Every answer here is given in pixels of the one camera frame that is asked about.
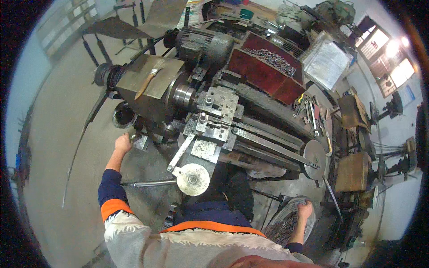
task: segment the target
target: sleeve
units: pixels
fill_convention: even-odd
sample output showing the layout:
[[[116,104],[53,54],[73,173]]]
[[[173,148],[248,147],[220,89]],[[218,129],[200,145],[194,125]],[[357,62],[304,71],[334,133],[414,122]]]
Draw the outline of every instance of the sleeve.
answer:
[[[302,250],[303,250],[303,248],[304,248],[304,245],[303,245],[303,244],[301,244],[301,243],[293,242],[293,243],[287,243],[287,244],[286,244],[286,246],[285,246],[284,248],[289,249],[289,251],[290,251],[291,253],[292,253],[292,252],[298,252],[298,253],[301,253],[301,252],[302,252]]]
[[[142,256],[152,230],[134,215],[120,182],[121,174],[107,169],[98,188],[104,240],[118,268],[143,267]]]

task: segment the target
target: orange stripe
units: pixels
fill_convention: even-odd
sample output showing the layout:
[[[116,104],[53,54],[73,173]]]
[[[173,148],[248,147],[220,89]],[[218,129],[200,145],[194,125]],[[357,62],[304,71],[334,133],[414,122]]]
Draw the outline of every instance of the orange stripe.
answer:
[[[177,231],[183,231],[185,229],[191,229],[191,228],[208,229],[208,230],[213,230],[218,232],[251,233],[251,234],[257,234],[266,238],[266,236],[263,233],[251,227],[234,226],[234,225],[228,225],[223,223],[216,223],[208,220],[207,221],[190,220],[190,221],[182,222],[182,223],[179,223],[178,225],[174,225],[170,228],[167,228],[161,231],[160,233],[177,232]]]
[[[101,217],[103,218],[103,221],[118,210],[124,210],[134,214],[131,208],[124,201],[120,199],[109,199],[101,206]]]

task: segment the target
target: person's left hand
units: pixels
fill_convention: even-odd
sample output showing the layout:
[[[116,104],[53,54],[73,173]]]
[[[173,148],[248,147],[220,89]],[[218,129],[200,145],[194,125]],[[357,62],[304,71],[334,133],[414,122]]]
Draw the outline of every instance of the person's left hand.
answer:
[[[313,205],[308,199],[306,199],[305,202],[307,203],[306,205],[298,204],[298,217],[308,219],[313,212]]]
[[[128,133],[123,134],[115,141],[115,150],[122,152],[123,154],[128,153],[133,147],[130,142],[130,136]]]

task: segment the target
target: floor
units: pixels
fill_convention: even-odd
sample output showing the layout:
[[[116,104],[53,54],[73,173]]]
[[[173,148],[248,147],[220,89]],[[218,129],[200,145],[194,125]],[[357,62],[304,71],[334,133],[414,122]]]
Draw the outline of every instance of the floor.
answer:
[[[131,19],[130,14],[123,12],[125,13],[120,13],[121,18]],[[136,53],[135,50],[125,49],[119,55],[114,55],[122,47],[122,41],[105,36],[100,38],[115,64],[129,62],[130,57]],[[96,39],[88,36],[86,40],[99,62],[104,62],[96,49]],[[165,51],[161,42],[156,45],[156,49],[158,54]],[[97,201],[97,188],[113,151],[114,140],[125,131],[132,131],[113,127],[112,113],[120,100],[108,99],[85,133],[71,173],[65,208],[61,208],[73,152],[86,117],[101,90],[91,84],[94,69],[82,42],[78,41],[43,85],[31,118],[29,146],[32,150],[32,163],[24,196],[32,228],[52,267],[91,267],[91,260],[100,251],[103,252],[100,248],[103,247],[104,226]],[[311,90],[318,95],[322,104],[329,104],[320,92],[314,88],[310,88]],[[146,151],[134,148],[127,154],[122,165],[123,182],[169,179],[172,175],[166,171],[166,164],[167,160],[153,145],[149,145]],[[323,198],[325,188],[317,188],[303,174],[298,180],[252,182],[251,186],[275,195],[308,196],[317,207],[317,216],[321,215],[318,203]],[[154,232],[160,231],[169,204],[181,198],[181,192],[176,186],[127,188],[126,192],[131,208]],[[270,206],[270,199],[257,194],[254,198],[255,219],[252,226],[263,229],[277,210],[278,203],[274,201]],[[376,225],[379,218],[375,215],[379,214],[370,213],[365,224],[368,222],[368,225]],[[367,240],[374,237],[373,232],[366,237]],[[347,259],[362,259],[361,251],[350,253]],[[102,263],[96,263],[92,267],[98,267],[97,265],[109,267],[110,264],[107,258],[107,261],[104,259]]]

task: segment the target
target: bright light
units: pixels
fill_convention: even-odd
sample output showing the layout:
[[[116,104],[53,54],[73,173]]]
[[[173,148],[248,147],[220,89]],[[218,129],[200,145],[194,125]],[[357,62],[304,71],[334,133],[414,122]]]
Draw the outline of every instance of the bright light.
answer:
[[[396,40],[390,41],[386,46],[386,56],[392,58],[399,52],[399,43]]]
[[[405,36],[401,38],[401,41],[404,47],[408,47],[410,45],[410,41]]]

